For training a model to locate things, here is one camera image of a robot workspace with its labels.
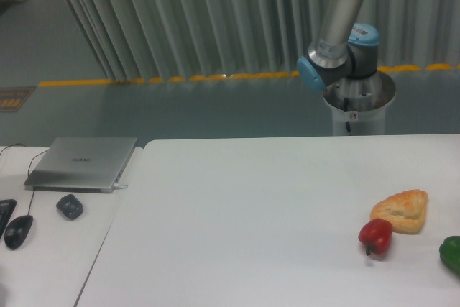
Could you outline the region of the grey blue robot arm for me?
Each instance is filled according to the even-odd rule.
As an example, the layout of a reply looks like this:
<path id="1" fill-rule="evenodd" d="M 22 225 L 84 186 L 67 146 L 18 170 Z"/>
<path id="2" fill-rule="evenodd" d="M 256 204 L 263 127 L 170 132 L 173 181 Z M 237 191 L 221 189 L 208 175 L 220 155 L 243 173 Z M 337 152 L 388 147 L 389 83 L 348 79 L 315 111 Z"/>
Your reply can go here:
<path id="1" fill-rule="evenodd" d="M 387 50 L 382 59 L 389 64 L 459 61 L 459 0 L 390 0 L 377 28 L 356 23 L 362 4 L 329 0 L 320 32 L 297 61 L 301 79 L 313 90 L 373 75 L 379 45 Z"/>

